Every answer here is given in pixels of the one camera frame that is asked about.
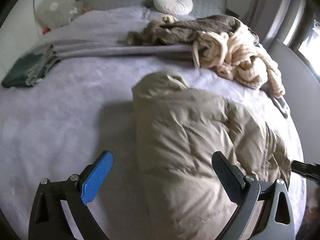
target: clothing pile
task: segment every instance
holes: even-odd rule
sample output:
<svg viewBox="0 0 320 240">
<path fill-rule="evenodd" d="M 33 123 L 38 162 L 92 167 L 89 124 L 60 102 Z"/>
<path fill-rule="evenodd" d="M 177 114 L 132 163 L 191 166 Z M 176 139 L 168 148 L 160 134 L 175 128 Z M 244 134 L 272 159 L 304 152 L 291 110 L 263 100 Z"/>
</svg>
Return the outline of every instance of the clothing pile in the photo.
<svg viewBox="0 0 320 240">
<path fill-rule="evenodd" d="M 272 96 L 285 94 L 278 64 L 262 46 L 256 46 L 259 37 L 232 16 L 213 15 L 193 21 L 164 16 L 151 21 L 141 34 L 129 33 L 128 37 L 131 45 L 135 45 L 134 40 L 139 41 L 136 45 L 193 43 L 195 67 L 213 68 L 219 76 L 254 89 L 268 82 Z"/>
</svg>

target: bed sheet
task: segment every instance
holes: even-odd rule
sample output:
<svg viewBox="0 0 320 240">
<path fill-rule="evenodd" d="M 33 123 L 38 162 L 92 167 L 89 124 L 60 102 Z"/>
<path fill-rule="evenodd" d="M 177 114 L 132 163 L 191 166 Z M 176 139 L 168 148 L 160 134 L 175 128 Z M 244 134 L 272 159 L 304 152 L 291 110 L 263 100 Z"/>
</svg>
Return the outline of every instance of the bed sheet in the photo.
<svg viewBox="0 0 320 240">
<path fill-rule="evenodd" d="M 291 117 L 284 119 L 263 91 L 222 79 L 210 70 L 194 69 L 190 60 L 66 59 L 32 89 L 0 89 L 0 207 L 21 239 L 27 239 L 41 178 L 59 181 L 79 174 L 105 149 L 113 153 L 114 165 L 89 209 L 112 240 L 152 238 L 135 155 L 131 87 L 144 75 L 164 69 L 177 70 L 191 87 L 246 105 L 279 130 L 290 159 L 303 161 Z M 305 209 L 305 179 L 291 175 L 289 196 L 297 231 Z M 63 207 L 75 237 L 82 239 L 65 202 Z"/>
</svg>

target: pillow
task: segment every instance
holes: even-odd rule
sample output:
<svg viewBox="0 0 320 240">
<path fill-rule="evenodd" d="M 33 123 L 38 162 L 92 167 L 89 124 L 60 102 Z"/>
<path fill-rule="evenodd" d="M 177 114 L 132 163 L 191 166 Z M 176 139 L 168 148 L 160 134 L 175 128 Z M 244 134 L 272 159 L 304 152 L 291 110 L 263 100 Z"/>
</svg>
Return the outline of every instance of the pillow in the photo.
<svg viewBox="0 0 320 240">
<path fill-rule="evenodd" d="M 153 0 L 158 11 L 171 15 L 187 15 L 193 9 L 192 0 Z"/>
</svg>

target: cream fleece blanket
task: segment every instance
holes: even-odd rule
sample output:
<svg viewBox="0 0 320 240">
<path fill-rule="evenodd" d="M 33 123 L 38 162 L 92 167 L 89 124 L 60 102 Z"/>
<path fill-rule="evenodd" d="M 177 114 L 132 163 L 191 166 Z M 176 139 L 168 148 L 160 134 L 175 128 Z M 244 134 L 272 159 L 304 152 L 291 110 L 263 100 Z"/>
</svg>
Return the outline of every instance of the cream fleece blanket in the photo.
<svg viewBox="0 0 320 240">
<path fill-rule="evenodd" d="M 235 79 L 254 89 L 259 89 L 269 82 L 275 97 L 284 95 L 278 64 L 264 48 L 254 46 L 254 37 L 248 27 L 237 21 L 239 28 L 235 33 L 199 33 L 193 44 L 195 67 L 214 68 L 219 76 Z M 199 58 L 198 51 L 203 48 L 205 51 Z"/>
</svg>

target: bed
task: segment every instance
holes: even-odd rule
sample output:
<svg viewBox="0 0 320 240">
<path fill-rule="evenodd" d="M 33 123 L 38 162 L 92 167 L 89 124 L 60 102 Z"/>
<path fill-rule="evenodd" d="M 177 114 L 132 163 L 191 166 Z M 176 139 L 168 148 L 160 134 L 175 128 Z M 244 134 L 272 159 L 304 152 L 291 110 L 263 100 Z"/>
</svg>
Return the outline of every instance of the bed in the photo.
<svg viewBox="0 0 320 240">
<path fill-rule="evenodd" d="M 105 149 L 113 153 L 114 165 L 98 196 L 88 204 L 90 211 L 110 239 L 151 238 L 135 155 L 131 92 L 151 72 L 176 70 L 191 87 L 244 104 L 281 134 L 291 160 L 303 161 L 291 117 L 285 119 L 265 92 L 225 80 L 210 70 L 195 69 L 186 54 L 169 53 L 173 52 L 170 46 L 156 53 L 141 48 L 128 53 L 119 41 L 129 30 L 141 30 L 158 13 L 145 7 L 150 0 L 105 1 L 84 0 L 84 7 L 93 11 L 46 35 L 63 60 L 44 81 L 28 89 L 0 89 L 0 207 L 21 239 L 27 239 L 41 178 L 60 181 L 79 174 Z M 225 11 L 226 0 L 193 1 L 195 17 Z M 189 48 L 174 49 L 185 52 Z M 296 174 L 291 174 L 289 197 L 297 232 L 305 209 L 306 183 Z M 63 207 L 75 237 L 82 239 L 68 206 L 63 203 Z"/>
</svg>

